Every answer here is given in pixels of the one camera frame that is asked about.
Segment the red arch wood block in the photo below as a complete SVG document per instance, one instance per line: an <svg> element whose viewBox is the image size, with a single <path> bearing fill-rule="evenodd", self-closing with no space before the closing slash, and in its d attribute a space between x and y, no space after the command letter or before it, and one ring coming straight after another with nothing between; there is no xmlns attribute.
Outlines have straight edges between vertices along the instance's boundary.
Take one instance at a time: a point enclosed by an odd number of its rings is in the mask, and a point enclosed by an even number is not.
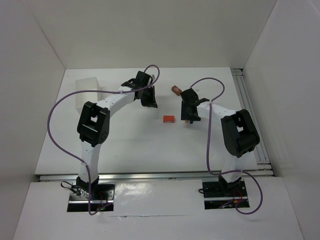
<svg viewBox="0 0 320 240"><path fill-rule="evenodd" d="M164 123L175 123L175 116L174 115L164 115L163 122Z"/></svg>

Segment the brown balloon wood block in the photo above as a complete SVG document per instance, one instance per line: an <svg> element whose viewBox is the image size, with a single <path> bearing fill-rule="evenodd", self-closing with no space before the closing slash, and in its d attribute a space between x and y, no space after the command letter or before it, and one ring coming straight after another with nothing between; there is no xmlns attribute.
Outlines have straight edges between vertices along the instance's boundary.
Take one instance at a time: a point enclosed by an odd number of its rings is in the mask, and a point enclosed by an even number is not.
<svg viewBox="0 0 320 240"><path fill-rule="evenodd" d="M177 87L176 85L174 85L174 86L171 88L171 91L172 91L175 95L177 95L177 96L180 96L180 95L181 95L181 92L182 92L182 90L181 90L179 87Z"/></svg>

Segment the white perforated plastic box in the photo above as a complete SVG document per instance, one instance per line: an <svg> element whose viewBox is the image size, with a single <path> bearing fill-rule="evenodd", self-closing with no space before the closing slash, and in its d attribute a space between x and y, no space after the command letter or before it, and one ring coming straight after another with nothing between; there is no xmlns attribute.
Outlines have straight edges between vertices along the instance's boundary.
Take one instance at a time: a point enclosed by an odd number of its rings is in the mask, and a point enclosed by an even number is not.
<svg viewBox="0 0 320 240"><path fill-rule="evenodd" d="M83 78L75 81L75 91L100 90L100 85L96 77ZM81 114L86 102L96 103L102 99L100 92L82 92L75 95L75 108Z"/></svg>

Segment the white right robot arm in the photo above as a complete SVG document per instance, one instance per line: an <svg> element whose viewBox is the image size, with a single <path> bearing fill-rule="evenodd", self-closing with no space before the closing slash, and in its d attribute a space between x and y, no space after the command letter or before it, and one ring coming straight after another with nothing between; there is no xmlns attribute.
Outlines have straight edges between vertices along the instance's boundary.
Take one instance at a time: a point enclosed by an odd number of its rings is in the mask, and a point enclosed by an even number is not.
<svg viewBox="0 0 320 240"><path fill-rule="evenodd" d="M260 137L248 110L231 110L213 104L207 98L199 98L192 89L182 91L181 119L194 121L208 119L206 144L206 166L208 172L218 177L218 187L222 193L234 190L241 181L242 171L249 153L260 143ZM224 149L229 153L222 171L217 174L210 169L210 143L212 124L217 123L222 132Z"/></svg>

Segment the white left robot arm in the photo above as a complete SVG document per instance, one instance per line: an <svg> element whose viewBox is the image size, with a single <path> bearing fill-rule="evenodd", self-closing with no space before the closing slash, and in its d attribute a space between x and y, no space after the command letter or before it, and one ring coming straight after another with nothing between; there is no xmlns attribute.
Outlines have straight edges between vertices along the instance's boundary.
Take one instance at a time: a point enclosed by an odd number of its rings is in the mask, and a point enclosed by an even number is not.
<svg viewBox="0 0 320 240"><path fill-rule="evenodd" d="M135 100L140 100L144 107L157 108L155 87L148 87L154 79L138 71L135 78L121 84L119 93L111 94L96 103L88 101L84 104L77 126L81 140L81 159L84 162L76 178L76 185L90 193L92 198L100 190L98 162L101 146L109 136L111 117Z"/></svg>

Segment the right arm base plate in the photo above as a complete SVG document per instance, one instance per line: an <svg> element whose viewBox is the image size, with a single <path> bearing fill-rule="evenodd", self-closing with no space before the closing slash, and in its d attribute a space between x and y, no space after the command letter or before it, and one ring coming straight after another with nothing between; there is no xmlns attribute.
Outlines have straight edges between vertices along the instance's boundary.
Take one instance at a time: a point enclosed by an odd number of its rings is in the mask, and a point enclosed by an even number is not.
<svg viewBox="0 0 320 240"><path fill-rule="evenodd" d="M198 190L204 198L204 209L234 209L249 208L249 199L245 182L241 180L238 185L228 190L223 190L218 181L202 182L202 188Z"/></svg>

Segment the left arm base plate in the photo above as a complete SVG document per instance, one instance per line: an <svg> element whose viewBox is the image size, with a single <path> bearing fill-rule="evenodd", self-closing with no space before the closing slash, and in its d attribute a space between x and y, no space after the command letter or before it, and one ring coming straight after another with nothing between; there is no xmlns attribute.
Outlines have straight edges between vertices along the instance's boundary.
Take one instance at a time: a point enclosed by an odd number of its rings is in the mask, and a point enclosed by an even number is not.
<svg viewBox="0 0 320 240"><path fill-rule="evenodd" d="M70 184L66 188L69 190L67 212L80 213L88 211L89 194L75 184ZM114 210L115 184L99 184L97 192L90 198L90 211L112 212Z"/></svg>

